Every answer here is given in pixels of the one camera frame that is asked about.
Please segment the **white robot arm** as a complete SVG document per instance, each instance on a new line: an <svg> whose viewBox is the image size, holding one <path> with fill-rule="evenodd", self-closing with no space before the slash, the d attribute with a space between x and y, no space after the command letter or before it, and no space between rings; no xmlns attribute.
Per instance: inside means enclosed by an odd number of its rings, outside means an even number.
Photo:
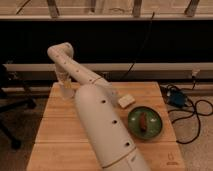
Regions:
<svg viewBox="0 0 213 171"><path fill-rule="evenodd" d="M76 62L70 43L53 45L47 54L61 83L72 77L80 84L76 111L102 171L151 171L115 111L118 95L112 84Z"/></svg>

